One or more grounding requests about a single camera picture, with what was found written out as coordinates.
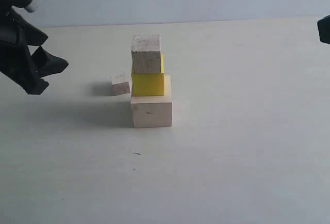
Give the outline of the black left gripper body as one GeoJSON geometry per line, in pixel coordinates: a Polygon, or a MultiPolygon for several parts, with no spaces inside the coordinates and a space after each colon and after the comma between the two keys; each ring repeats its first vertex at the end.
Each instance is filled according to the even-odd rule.
{"type": "Polygon", "coordinates": [[[34,87],[30,55],[13,10],[1,11],[1,72],[25,90],[34,87]]]}

